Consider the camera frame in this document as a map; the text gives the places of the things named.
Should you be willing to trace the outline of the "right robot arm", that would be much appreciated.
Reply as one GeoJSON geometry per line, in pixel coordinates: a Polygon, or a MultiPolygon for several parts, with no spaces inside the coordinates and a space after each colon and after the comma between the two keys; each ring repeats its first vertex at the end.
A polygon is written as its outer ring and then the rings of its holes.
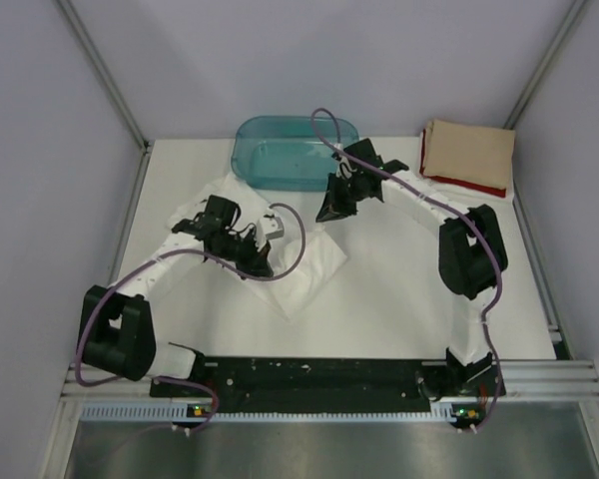
{"type": "Polygon", "coordinates": [[[421,180],[399,160],[384,162],[371,140],[347,148],[330,146],[337,162],[316,215],[319,223],[357,213],[358,203],[377,199],[415,220],[437,241],[437,269],[453,300],[446,368],[438,379],[420,379],[423,395],[503,392],[500,357],[493,345],[488,313],[502,295],[508,257],[496,212],[488,205],[468,207],[421,180]]]}

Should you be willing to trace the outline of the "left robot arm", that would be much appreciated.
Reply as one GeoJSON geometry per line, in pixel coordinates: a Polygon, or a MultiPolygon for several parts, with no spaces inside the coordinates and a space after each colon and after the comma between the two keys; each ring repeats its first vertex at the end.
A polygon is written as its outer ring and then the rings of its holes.
{"type": "Polygon", "coordinates": [[[209,260],[241,278],[268,280],[271,242],[284,234],[282,220],[270,209],[243,227],[242,210],[229,199],[211,195],[198,210],[175,222],[159,248],[134,271],[109,286],[92,286],[83,300],[75,358],[77,381],[90,365],[111,380],[171,377],[185,395],[206,386],[207,373],[196,365],[194,349],[158,335],[152,308],[195,267],[209,260]]]}

